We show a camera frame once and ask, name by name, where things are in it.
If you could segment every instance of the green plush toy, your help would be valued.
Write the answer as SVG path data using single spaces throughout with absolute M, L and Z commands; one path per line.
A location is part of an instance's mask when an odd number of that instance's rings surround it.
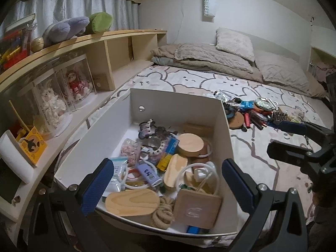
M 90 23 L 86 27 L 86 34 L 95 34 L 109 31 L 113 17 L 106 12 L 98 12 L 89 16 Z

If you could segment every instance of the curtain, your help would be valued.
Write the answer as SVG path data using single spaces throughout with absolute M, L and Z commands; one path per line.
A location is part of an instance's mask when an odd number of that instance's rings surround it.
M 34 39 L 41 37 L 53 23 L 102 11 L 113 16 L 110 30 L 139 28 L 138 4 L 129 0 L 21 0 L 7 14 L 0 26 L 0 33 L 3 35 L 4 29 L 11 23 L 36 13 Z

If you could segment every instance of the square wooden block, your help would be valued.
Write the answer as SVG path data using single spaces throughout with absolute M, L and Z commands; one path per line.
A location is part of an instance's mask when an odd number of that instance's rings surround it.
M 221 201 L 216 195 L 181 189 L 174 207 L 175 221 L 210 229 L 215 224 Z

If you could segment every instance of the doll in red dress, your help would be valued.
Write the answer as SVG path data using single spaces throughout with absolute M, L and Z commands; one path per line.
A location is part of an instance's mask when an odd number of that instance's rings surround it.
M 88 82 L 80 80 L 75 69 L 67 73 L 67 78 L 70 91 L 76 101 L 84 99 L 90 93 Z

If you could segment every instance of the blue gripper pad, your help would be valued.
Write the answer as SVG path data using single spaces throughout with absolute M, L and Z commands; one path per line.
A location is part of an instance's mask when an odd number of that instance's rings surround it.
M 100 166 L 98 166 L 98 168 L 94 171 L 93 175 L 95 175 L 95 178 L 82 195 L 81 209 L 85 216 L 95 211 L 95 208 L 101 196 L 103 195 L 107 185 L 111 181 L 113 174 L 113 162 L 109 159 L 107 159 L 103 167 L 100 168 Z
M 279 129 L 283 132 L 293 133 L 298 135 L 306 135 L 307 126 L 305 124 L 282 121 L 279 125 Z
M 249 177 L 249 179 L 247 180 L 249 180 L 250 182 L 252 181 L 251 183 L 252 185 L 255 184 L 255 188 L 257 184 L 248 174 L 243 173 L 237 165 L 236 168 L 234 168 L 230 162 L 234 161 L 232 159 L 226 159 L 223 161 L 222 175 L 229 185 L 233 195 L 236 197 L 236 200 L 239 203 L 241 209 L 244 212 L 252 214 L 256 208 L 256 198 L 243 177 Z

